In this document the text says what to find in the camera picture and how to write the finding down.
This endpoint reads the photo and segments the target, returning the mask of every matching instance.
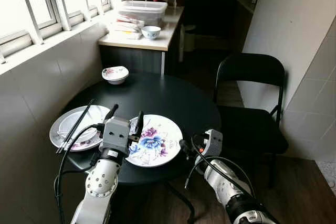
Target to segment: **black chair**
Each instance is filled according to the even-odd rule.
[[[220,81],[253,81],[279,87],[278,104],[270,113],[261,109],[218,106],[222,118],[223,150],[230,148],[246,153],[271,153],[270,187],[274,184],[276,154],[282,154],[288,148],[279,129],[284,79],[284,67],[272,56],[231,55],[219,65],[214,92],[216,103]]]

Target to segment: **clear plastic box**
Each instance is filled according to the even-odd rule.
[[[167,5],[165,2],[123,1],[118,7],[118,14],[143,20],[145,26],[161,27]]]

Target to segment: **black table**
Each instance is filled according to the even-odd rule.
[[[183,138],[189,140],[195,133],[221,127],[221,118],[216,105],[192,84],[171,76],[159,74],[130,74],[118,86],[101,81],[79,93],[65,108],[66,111],[94,104],[112,108],[119,105],[115,115],[131,119],[142,110],[144,114],[157,114],[173,120],[181,129]],[[79,168],[89,166],[97,149],[70,153],[69,159]],[[186,173],[190,164],[180,152],[172,161],[156,168],[137,167],[126,160],[118,175],[121,185],[142,185],[166,182]]]

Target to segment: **black chopsticks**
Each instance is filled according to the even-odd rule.
[[[88,112],[88,110],[89,110],[89,108],[90,108],[90,106],[92,105],[93,102],[94,102],[94,99],[91,99],[91,101],[89,102],[89,104],[87,105],[87,107],[85,108],[85,110],[83,111],[83,113],[80,115],[80,117],[78,118],[78,120],[76,121],[76,123],[72,126],[71,130],[69,131],[68,135],[64,139],[63,143],[56,150],[56,154],[60,154],[64,150],[64,148],[67,146],[69,140],[71,139],[72,135],[74,134],[74,132],[77,129],[77,127],[80,124],[80,122],[83,120],[85,114]]]

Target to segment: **chair backrest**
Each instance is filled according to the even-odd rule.
[[[279,87],[279,100],[271,114],[277,111],[277,123],[280,122],[282,93],[285,81],[285,69],[273,56],[261,54],[235,54],[223,60],[217,72],[214,102],[217,101],[220,81],[254,81]]]

